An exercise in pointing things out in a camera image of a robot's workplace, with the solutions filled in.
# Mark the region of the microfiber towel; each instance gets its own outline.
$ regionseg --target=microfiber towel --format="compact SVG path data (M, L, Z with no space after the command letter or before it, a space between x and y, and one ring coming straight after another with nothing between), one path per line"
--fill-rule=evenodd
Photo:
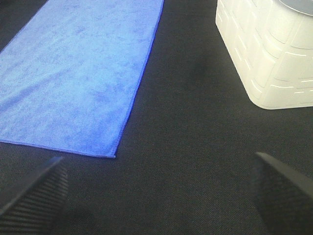
M0 53L0 141L114 157L163 0L49 0Z

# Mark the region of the floor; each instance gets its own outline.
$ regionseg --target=floor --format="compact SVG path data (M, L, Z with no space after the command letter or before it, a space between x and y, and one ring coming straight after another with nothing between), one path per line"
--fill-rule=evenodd
M45 0L2 0L0 49ZM268 235L249 191L253 153L313 178L312 108L248 99L215 26L216 0L165 0L116 159L0 144L0 189L64 156L53 235Z

